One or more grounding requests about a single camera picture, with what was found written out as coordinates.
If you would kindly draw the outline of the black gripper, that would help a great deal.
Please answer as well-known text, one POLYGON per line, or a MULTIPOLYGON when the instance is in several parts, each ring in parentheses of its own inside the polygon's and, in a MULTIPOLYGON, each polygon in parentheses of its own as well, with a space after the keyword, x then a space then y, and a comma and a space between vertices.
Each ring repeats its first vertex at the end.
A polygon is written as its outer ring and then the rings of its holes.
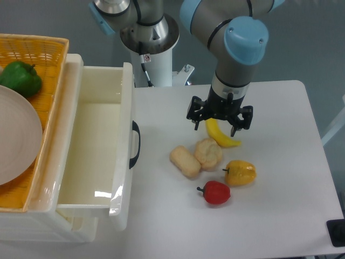
POLYGON ((244 97, 235 99, 232 93, 226 93, 225 98, 219 96, 210 87, 206 101, 197 96, 193 96, 187 111, 187 119, 195 124, 194 130, 197 131, 199 123, 209 118, 227 120, 232 125, 231 137, 236 132, 248 130, 253 119, 253 106, 240 108, 244 97))

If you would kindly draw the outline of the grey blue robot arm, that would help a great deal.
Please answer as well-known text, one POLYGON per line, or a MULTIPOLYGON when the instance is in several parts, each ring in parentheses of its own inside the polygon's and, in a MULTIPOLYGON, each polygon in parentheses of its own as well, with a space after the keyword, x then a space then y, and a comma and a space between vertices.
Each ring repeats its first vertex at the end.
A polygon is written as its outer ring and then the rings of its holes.
MULTIPOLYGON (((187 119, 198 125, 210 118, 227 121, 231 134, 250 128, 253 107, 242 102, 269 34, 259 16, 281 1, 184 1, 180 23, 216 58, 208 98, 193 97, 187 119)), ((172 50, 179 23, 164 12, 162 1, 91 1, 100 29, 120 34, 130 52, 136 87, 172 86, 172 50)))

